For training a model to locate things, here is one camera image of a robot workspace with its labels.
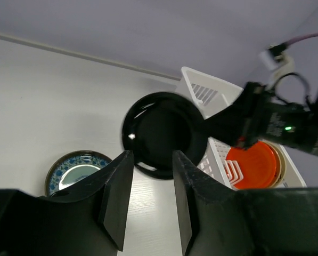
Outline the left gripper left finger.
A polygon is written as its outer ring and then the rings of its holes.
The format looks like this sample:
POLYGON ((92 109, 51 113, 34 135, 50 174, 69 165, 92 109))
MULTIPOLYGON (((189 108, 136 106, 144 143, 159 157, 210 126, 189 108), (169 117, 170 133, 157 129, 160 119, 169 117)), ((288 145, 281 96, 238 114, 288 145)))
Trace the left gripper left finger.
POLYGON ((134 156, 126 150, 103 169, 45 199, 44 251, 122 251, 134 156))

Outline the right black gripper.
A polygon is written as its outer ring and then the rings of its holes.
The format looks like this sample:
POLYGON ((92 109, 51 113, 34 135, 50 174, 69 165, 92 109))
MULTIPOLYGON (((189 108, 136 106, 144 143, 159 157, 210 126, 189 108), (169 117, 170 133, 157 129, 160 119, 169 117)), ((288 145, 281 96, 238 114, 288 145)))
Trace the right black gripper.
POLYGON ((199 122, 196 131, 239 149, 252 147, 258 141, 259 126, 270 99, 265 89, 265 85, 248 82, 230 106, 199 122))

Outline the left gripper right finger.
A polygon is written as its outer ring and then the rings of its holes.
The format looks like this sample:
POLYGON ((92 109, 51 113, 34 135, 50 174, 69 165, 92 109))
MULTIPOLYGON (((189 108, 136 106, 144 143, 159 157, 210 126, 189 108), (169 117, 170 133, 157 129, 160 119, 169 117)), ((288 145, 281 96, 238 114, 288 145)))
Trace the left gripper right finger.
POLYGON ((183 255, 243 255, 244 220, 235 191, 173 153, 175 197, 183 255))

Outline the orange plate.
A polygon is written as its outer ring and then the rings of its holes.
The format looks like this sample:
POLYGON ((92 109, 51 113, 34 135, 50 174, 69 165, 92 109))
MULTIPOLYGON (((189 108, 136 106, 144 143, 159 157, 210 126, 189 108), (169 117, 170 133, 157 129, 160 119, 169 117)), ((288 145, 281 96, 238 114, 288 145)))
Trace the orange plate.
POLYGON ((275 177, 277 161, 268 144, 259 141, 247 150, 231 148, 227 161, 236 161, 243 179, 235 184, 237 189, 267 188, 275 177))

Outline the blue patterned plate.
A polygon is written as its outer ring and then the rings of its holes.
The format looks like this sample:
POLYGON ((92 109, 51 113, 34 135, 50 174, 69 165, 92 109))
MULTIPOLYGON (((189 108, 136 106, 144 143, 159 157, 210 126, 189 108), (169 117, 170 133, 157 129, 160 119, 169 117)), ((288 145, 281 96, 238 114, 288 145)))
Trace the blue patterned plate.
POLYGON ((65 189, 104 168, 112 159, 91 150, 73 151, 60 157, 50 168, 45 179, 47 197, 65 189))

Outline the cream floral plate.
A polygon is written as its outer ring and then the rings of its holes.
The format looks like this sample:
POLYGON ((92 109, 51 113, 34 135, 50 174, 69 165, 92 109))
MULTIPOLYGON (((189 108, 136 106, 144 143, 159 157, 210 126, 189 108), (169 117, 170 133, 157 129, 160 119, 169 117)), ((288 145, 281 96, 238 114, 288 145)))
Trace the cream floral plate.
POLYGON ((282 151, 276 145, 272 144, 271 142, 266 143, 274 152, 274 156, 276 159, 276 173, 274 175, 272 182, 269 185, 269 188, 275 188, 284 181, 284 177, 286 174, 286 160, 282 154, 282 151))

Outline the black plate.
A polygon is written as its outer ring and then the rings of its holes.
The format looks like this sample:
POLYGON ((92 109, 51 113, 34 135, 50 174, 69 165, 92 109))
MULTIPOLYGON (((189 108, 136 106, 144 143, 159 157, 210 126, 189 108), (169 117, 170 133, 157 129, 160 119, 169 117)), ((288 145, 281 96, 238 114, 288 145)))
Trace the black plate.
POLYGON ((203 159, 208 138, 199 132, 204 121, 199 108, 173 92, 148 94, 128 110, 121 128, 125 150, 134 154, 134 166, 159 180, 173 178, 173 152, 181 151, 195 166, 203 159))

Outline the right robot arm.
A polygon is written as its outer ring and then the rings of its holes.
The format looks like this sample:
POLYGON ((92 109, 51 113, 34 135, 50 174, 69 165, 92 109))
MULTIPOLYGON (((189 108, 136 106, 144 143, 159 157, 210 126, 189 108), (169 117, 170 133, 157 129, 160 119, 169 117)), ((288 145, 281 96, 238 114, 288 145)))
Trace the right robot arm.
POLYGON ((242 93, 227 108, 205 119, 198 131, 238 149, 248 149, 264 139, 318 157, 318 95, 310 101, 310 85, 298 73, 305 88, 305 104, 288 102, 270 88, 248 82, 242 93))

